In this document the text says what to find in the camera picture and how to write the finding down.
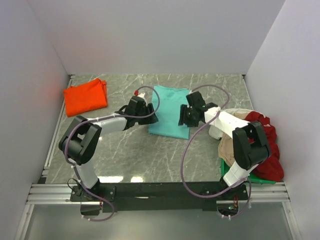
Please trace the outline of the teal t-shirt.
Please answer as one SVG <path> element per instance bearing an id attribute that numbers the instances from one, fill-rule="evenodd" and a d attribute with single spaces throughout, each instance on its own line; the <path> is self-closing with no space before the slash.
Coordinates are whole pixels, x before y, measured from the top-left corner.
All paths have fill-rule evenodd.
<path id="1" fill-rule="evenodd" d="M 153 135 L 172 137 L 178 139 L 189 139 L 190 129 L 186 125 L 178 125 L 180 120 L 181 105 L 186 105 L 186 96 L 189 94 L 187 88 L 170 88 L 155 86 L 158 93 L 152 94 L 151 103 L 158 107 L 155 115 L 158 122 L 150 124 L 148 132 Z"/>

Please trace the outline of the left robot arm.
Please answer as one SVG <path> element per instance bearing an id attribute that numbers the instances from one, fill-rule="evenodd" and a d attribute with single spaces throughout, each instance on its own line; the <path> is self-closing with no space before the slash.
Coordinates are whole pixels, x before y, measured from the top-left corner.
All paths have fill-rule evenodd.
<path id="1" fill-rule="evenodd" d="M 152 103 L 146 103 L 142 96 L 133 96 L 127 105 L 108 116 L 85 118 L 76 116 L 60 139 L 58 148 L 66 161 L 73 167 L 82 195 L 88 201 L 96 200 L 100 195 L 100 180 L 96 175 L 91 159 L 96 151 L 99 138 L 113 132 L 125 131 L 138 125 L 150 125 L 158 122 Z"/>

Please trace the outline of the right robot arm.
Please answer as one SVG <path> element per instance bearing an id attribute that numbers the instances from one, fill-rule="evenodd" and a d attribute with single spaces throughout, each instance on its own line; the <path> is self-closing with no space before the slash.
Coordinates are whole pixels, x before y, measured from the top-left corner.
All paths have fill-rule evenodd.
<path id="1" fill-rule="evenodd" d="M 221 197 L 230 200 L 237 194 L 237 186 L 272 155 L 263 125 L 259 121 L 242 120 L 212 102 L 206 103 L 199 91 L 190 92 L 186 100 L 187 104 L 180 106 L 180 126 L 194 128 L 203 122 L 210 126 L 213 138 L 226 134 L 232 139 L 234 163 L 219 187 Z"/>

